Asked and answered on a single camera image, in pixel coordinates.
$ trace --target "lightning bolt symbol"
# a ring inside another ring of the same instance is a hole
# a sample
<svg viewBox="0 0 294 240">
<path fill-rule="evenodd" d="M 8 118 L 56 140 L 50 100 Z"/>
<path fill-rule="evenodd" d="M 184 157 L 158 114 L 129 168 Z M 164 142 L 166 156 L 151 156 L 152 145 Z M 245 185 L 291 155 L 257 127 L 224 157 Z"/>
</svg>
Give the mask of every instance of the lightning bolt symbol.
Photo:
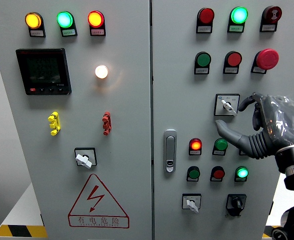
<svg viewBox="0 0 294 240">
<path fill-rule="evenodd" d="M 97 191 L 97 189 L 99 188 L 99 186 L 95 186 L 94 188 L 93 188 L 93 190 L 91 191 L 91 194 L 89 195 L 89 197 L 87 198 L 87 200 L 91 200 L 91 199 L 97 199 L 97 198 L 99 198 L 99 200 L 98 200 L 98 202 L 95 204 L 95 206 L 97 206 L 97 204 L 102 200 L 102 198 L 105 196 L 105 194 L 104 195 L 99 195 L 99 196 L 93 196 L 93 194 Z M 93 206 L 93 207 L 91 207 L 90 208 L 90 213 L 92 212 L 92 211 L 94 211 L 95 210 L 95 206 Z"/>
</svg>

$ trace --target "digital power meter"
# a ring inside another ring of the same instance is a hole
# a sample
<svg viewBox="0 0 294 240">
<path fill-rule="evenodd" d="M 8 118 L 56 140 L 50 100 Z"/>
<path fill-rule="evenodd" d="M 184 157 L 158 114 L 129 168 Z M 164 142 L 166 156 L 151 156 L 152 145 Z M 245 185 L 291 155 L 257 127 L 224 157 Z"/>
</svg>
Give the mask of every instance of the digital power meter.
<svg viewBox="0 0 294 240">
<path fill-rule="evenodd" d="M 71 86 L 64 48 L 16 50 L 27 95 L 69 95 Z"/>
</svg>

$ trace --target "red terminal connector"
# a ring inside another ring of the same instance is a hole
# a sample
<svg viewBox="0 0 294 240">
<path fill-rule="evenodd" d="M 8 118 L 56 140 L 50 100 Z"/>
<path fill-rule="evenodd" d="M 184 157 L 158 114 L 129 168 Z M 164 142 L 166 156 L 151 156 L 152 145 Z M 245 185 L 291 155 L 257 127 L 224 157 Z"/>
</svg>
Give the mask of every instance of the red terminal connector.
<svg viewBox="0 0 294 240">
<path fill-rule="evenodd" d="M 105 114 L 102 117 L 102 121 L 103 121 L 103 129 L 105 129 L 105 131 L 103 132 L 103 134 L 105 136 L 107 136 L 110 132 L 111 132 L 111 117 L 110 117 L 110 112 L 105 112 Z"/>
</svg>

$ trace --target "robotic hand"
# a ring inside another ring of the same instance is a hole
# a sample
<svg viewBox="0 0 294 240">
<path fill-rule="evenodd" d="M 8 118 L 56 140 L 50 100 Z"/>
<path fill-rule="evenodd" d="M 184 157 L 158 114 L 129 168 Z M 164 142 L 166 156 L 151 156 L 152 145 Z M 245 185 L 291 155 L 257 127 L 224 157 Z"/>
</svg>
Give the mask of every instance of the robotic hand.
<svg viewBox="0 0 294 240">
<path fill-rule="evenodd" d="M 251 158 L 263 159 L 274 155 L 279 172 L 286 174 L 285 184 L 294 190 L 294 102 L 285 96 L 269 96 L 253 93 L 238 107 L 240 112 L 255 103 L 251 136 L 228 128 L 222 120 L 216 120 L 218 133 L 229 143 Z"/>
</svg>

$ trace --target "white indicator light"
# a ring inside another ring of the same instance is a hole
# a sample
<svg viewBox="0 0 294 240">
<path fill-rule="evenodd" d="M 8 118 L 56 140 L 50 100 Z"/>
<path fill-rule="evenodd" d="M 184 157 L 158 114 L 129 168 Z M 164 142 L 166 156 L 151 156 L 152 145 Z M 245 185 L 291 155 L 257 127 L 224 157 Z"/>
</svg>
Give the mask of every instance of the white indicator light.
<svg viewBox="0 0 294 240">
<path fill-rule="evenodd" d="M 108 75 L 108 68 L 105 65 L 99 65 L 96 67 L 96 76 L 100 79 L 104 79 Z"/>
</svg>

